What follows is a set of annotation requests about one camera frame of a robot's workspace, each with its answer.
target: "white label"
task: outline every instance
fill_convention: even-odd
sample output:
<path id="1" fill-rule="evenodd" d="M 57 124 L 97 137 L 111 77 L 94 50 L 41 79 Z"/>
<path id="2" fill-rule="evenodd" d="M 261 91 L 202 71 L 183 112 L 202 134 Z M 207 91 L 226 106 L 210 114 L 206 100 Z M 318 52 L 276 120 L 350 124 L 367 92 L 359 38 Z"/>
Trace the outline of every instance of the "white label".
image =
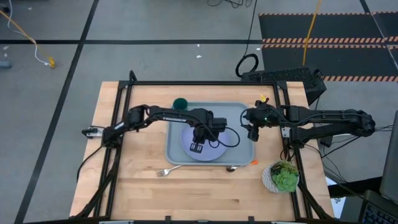
<path id="1" fill-rule="evenodd" d="M 116 129 L 119 129 L 119 128 L 123 127 L 123 125 L 124 125 L 124 122 L 122 122 L 122 123 L 116 125 L 116 127 L 114 127 L 114 129 L 115 129 L 115 130 L 116 130 Z"/>
<path id="2" fill-rule="evenodd" d="M 178 119 L 178 118 L 163 118 L 166 121 L 176 121 L 176 122 L 186 122 L 186 119 Z"/>

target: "yellow cable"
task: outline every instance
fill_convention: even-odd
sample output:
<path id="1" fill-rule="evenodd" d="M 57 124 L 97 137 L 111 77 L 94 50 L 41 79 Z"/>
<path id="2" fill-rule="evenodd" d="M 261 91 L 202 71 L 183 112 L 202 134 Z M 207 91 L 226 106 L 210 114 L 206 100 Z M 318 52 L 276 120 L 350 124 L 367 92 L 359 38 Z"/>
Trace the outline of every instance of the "yellow cable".
<path id="1" fill-rule="evenodd" d="M 0 14 L 2 14 L 5 18 L 7 18 L 9 21 L 11 21 L 12 22 L 12 24 L 14 25 L 14 26 L 16 26 L 18 29 L 19 29 L 19 31 L 21 31 L 23 34 L 24 34 L 24 36 L 25 37 L 27 37 L 48 59 L 49 59 L 49 65 L 50 65 L 50 67 L 52 67 L 52 68 L 54 68 L 55 67 L 55 61 L 54 61 L 54 59 L 52 58 L 52 57 L 50 57 L 47 53 L 45 53 L 45 51 L 44 50 L 42 50 L 40 47 L 39 47 L 39 45 L 36 43 L 36 41 L 33 39 L 33 38 L 31 38 L 29 35 L 27 35 L 26 33 L 25 33 L 25 31 L 24 30 L 22 30 L 22 28 L 20 28 L 19 27 L 19 25 L 16 23 L 16 22 L 14 22 L 10 17 L 8 17 L 4 12 L 2 12 L 1 10 L 0 10 Z"/>
<path id="2" fill-rule="evenodd" d="M 311 35 L 311 31 L 312 31 L 313 24 L 315 23 L 315 18 L 317 17 L 319 7 L 321 6 L 321 2 L 322 2 L 322 0 L 319 0 L 319 1 L 318 1 L 317 9 L 315 10 L 315 12 L 314 12 L 314 14 L 313 14 L 313 17 L 312 17 L 312 22 L 311 22 L 310 30 L 308 31 L 307 38 L 305 39 L 304 55 L 303 55 L 303 65 L 305 65 L 305 57 L 307 56 L 308 40 L 309 40 L 310 35 Z"/>

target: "green ball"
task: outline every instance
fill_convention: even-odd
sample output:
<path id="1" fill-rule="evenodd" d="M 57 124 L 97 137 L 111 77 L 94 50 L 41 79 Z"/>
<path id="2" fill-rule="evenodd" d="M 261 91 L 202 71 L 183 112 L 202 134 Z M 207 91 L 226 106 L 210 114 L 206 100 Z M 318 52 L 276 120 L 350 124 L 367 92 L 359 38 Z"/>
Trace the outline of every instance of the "green ball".
<path id="1" fill-rule="evenodd" d="M 188 107 L 188 101 L 184 98 L 177 98 L 174 100 L 173 108 L 177 110 L 185 110 Z"/>

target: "white pot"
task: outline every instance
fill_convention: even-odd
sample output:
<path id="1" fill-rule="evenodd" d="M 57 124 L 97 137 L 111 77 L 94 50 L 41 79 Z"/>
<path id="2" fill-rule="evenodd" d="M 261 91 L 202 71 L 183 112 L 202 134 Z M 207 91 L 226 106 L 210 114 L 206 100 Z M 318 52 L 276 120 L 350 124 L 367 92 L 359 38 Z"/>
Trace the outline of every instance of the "white pot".
<path id="1" fill-rule="evenodd" d="M 280 162 L 280 161 L 277 161 L 277 162 L 269 165 L 267 168 L 264 169 L 264 171 L 262 171 L 261 180 L 262 180 L 262 184 L 264 184 L 264 186 L 268 190 L 270 190 L 271 192 L 273 192 L 273 193 L 285 193 L 287 191 L 280 191 L 277 188 L 276 184 L 274 183 L 274 181 L 272 180 L 272 177 L 271 177 L 271 167 L 274 166 L 275 164 L 277 164 L 278 162 Z M 300 178 L 297 177 L 296 186 L 297 186 L 297 184 L 299 184 L 299 179 Z"/>

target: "computer monitor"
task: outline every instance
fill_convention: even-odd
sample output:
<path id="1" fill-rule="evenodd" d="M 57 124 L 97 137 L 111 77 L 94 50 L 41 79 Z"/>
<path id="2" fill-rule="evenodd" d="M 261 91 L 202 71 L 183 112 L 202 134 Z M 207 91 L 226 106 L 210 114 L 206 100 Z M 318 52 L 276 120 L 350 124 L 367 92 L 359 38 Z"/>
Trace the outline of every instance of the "computer monitor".
<path id="1" fill-rule="evenodd" d="M 383 177 L 380 185 L 380 193 L 398 203 L 398 111 L 392 127 L 390 143 L 384 165 Z"/>

